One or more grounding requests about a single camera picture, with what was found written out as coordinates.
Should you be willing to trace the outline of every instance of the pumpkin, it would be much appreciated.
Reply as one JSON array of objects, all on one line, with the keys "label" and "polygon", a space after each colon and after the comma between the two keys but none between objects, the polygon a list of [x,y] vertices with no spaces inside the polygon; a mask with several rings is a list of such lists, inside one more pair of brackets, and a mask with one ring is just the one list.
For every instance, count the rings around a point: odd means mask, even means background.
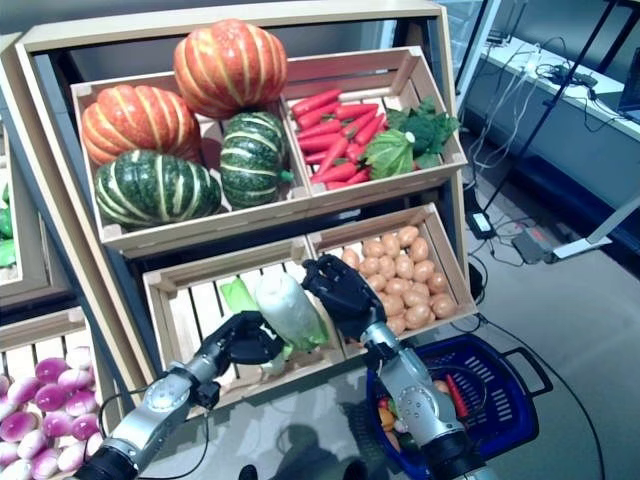
[{"label": "pumpkin", "polygon": [[151,227],[205,217],[220,207],[220,186],[193,162],[133,150],[96,172],[102,214],[124,227]]},{"label": "pumpkin", "polygon": [[118,85],[102,90],[82,114],[82,141],[98,165],[136,149],[193,160],[200,148],[200,127],[177,94],[146,85]]},{"label": "pumpkin", "polygon": [[173,65],[189,107],[211,118],[274,101],[287,80],[280,41],[234,19],[191,32],[176,47]]},{"label": "pumpkin", "polygon": [[279,184],[291,181],[282,170],[286,141],[282,122],[268,112],[239,113],[231,119],[220,152],[220,178],[233,208],[278,198]]}]

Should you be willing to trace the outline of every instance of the red item in basket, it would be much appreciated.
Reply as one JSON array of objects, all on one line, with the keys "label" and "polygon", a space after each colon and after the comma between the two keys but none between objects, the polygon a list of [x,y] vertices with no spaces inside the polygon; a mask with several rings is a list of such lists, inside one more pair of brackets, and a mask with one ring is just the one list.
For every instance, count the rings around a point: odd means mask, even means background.
[{"label": "red item in basket", "polygon": [[449,387],[449,392],[451,393],[451,400],[453,400],[453,405],[456,407],[456,414],[458,418],[465,418],[469,415],[469,409],[467,405],[464,403],[464,399],[460,394],[460,390],[458,390],[458,386],[456,382],[453,380],[453,377],[448,373],[445,375],[444,379],[447,382],[447,386]]}]

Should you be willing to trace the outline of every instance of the metal pole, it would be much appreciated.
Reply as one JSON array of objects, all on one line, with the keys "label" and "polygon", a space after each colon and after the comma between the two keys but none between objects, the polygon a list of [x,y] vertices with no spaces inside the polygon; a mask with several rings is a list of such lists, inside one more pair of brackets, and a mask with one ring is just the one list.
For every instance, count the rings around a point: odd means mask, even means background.
[{"label": "metal pole", "polygon": [[547,106],[547,109],[544,111],[544,113],[540,117],[540,120],[538,120],[538,123],[536,124],[535,128],[531,132],[531,135],[529,135],[529,138],[527,138],[526,142],[524,143],[524,145],[520,149],[520,152],[518,152],[518,155],[514,159],[513,163],[509,166],[509,168],[507,170],[507,173],[505,174],[505,176],[502,178],[502,180],[500,181],[500,183],[496,187],[495,191],[493,192],[493,195],[491,195],[491,198],[489,198],[489,201],[487,202],[485,207],[482,209],[483,213],[487,213],[487,209],[489,208],[491,203],[495,200],[495,198],[498,196],[498,193],[500,192],[502,187],[504,187],[504,185],[507,183],[507,180],[509,179],[509,175],[513,171],[514,167],[518,164],[518,162],[520,160],[522,160],[524,158],[525,154],[527,153],[527,150],[529,150],[529,147],[531,146],[531,143],[536,138],[536,136],[538,135],[538,132],[540,131],[540,129],[544,125],[544,122],[547,120],[547,118],[551,114],[551,111],[555,108],[555,106],[557,105],[557,103],[560,100],[560,98],[562,97],[562,95],[564,95],[564,91],[567,89],[567,87],[571,83],[571,79],[573,78],[573,74],[575,73],[575,71],[578,68],[578,66],[584,60],[584,57],[587,55],[587,52],[589,51],[589,48],[593,44],[593,41],[598,36],[598,33],[600,33],[600,30],[602,29],[602,26],[607,21],[607,18],[609,18],[609,15],[611,14],[611,11],[615,8],[617,3],[618,3],[618,0],[611,0],[609,2],[609,4],[607,5],[607,8],[605,8],[602,16],[600,17],[600,20],[598,21],[598,23],[596,24],[595,28],[591,32],[591,35],[587,39],[587,43],[585,43],[584,48],[580,52],[580,55],[578,55],[578,58],[576,59],[575,63],[569,69],[569,73],[567,74],[567,76],[565,77],[564,81],[562,82],[562,84],[558,88],[558,91],[556,92],[556,94],[554,95],[554,97],[551,100],[545,102],[545,105]]}]

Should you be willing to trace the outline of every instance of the robotic hand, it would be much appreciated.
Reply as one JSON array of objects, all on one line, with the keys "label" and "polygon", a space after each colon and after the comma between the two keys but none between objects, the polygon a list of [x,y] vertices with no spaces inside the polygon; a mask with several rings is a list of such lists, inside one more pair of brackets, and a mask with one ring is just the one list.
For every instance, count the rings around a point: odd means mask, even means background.
[{"label": "robotic hand", "polygon": [[366,281],[333,255],[303,265],[302,286],[320,299],[345,337],[364,344],[365,362],[378,370],[433,478],[497,480],[457,420],[451,399],[434,386],[414,350],[402,346],[387,327],[382,303]]},{"label": "robotic hand", "polygon": [[259,312],[242,312],[231,317],[202,342],[189,363],[172,363],[149,386],[142,404],[66,480],[136,478],[149,466],[165,439],[184,422],[191,407],[215,406],[220,384],[213,379],[222,375],[231,363],[259,365],[280,353],[283,340],[267,328]]}]

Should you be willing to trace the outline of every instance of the red carrot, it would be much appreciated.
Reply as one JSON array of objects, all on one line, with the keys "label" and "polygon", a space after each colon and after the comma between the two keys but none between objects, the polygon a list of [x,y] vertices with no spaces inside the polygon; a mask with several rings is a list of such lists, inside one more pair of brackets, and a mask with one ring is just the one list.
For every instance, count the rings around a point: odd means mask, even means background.
[{"label": "red carrot", "polygon": [[304,163],[307,165],[320,165],[326,156],[326,150],[324,152],[312,153],[311,155],[306,155],[304,157]]},{"label": "red carrot", "polygon": [[326,135],[318,135],[317,137],[303,138],[298,141],[298,144],[305,152],[322,152],[323,150],[331,148],[340,139],[344,139],[344,137],[338,133],[328,133]]},{"label": "red carrot", "polygon": [[368,144],[376,133],[376,130],[378,130],[378,127],[382,125],[382,122],[384,122],[384,113],[381,113],[360,129],[358,134],[355,136],[356,143],[359,143],[360,145]]},{"label": "red carrot", "polygon": [[445,375],[445,380],[447,381],[447,387],[449,387],[449,392],[451,393],[453,405],[456,407],[456,414],[458,415],[458,418],[465,418],[469,415],[469,409],[467,409],[467,405],[464,403],[462,395],[460,395],[460,390],[458,390],[456,382],[448,373]]},{"label": "red carrot", "polygon": [[311,177],[312,183],[346,182],[356,174],[357,168],[353,163],[343,163],[337,167],[331,167],[324,172],[316,173]]},{"label": "red carrot", "polygon": [[338,190],[339,188],[348,187],[349,184],[347,182],[327,182],[324,186],[327,187],[327,190]]},{"label": "red carrot", "polygon": [[342,135],[347,138],[353,138],[353,136],[358,133],[362,127],[364,127],[367,123],[371,121],[373,117],[376,116],[375,110],[372,110],[368,113],[365,113],[361,117],[356,118],[353,122],[342,129]]},{"label": "red carrot", "polygon": [[316,175],[322,175],[324,172],[333,167],[333,162],[336,158],[344,155],[345,150],[347,149],[347,145],[349,142],[346,138],[338,135],[338,140],[336,140],[333,145],[327,150],[327,154],[325,155],[320,167],[318,167],[318,172]]},{"label": "red carrot", "polygon": [[369,169],[363,168],[359,170],[353,177],[347,180],[347,185],[356,185],[358,183],[364,183],[369,181]]},{"label": "red carrot", "polygon": [[367,149],[367,146],[358,145],[357,143],[352,143],[351,145],[353,145],[355,148],[347,148],[347,160],[349,160],[351,163],[358,163],[360,161],[360,155],[364,153],[364,151]]},{"label": "red carrot", "polygon": [[327,133],[338,133],[342,130],[342,124],[340,120],[329,120],[328,122],[322,122],[315,127],[307,128],[298,133],[298,140],[302,138],[315,137],[317,135],[324,135]]},{"label": "red carrot", "polygon": [[330,103],[329,105],[325,105],[323,107],[317,108],[312,112],[305,113],[301,117],[298,118],[298,125],[301,129],[305,130],[307,128],[311,128],[314,125],[320,123],[326,115],[330,115],[335,111],[336,108],[340,106],[340,102]]},{"label": "red carrot", "polygon": [[318,93],[317,95],[313,95],[312,97],[306,98],[304,100],[296,103],[291,111],[295,115],[296,118],[304,115],[305,113],[309,113],[312,110],[315,110],[318,107],[322,107],[331,102],[335,102],[338,99],[338,96],[342,92],[338,89],[327,90],[326,92]]},{"label": "red carrot", "polygon": [[336,108],[336,118],[338,120],[346,120],[348,118],[357,118],[365,113],[375,112],[378,110],[377,103],[360,103],[358,105],[340,105]]}]

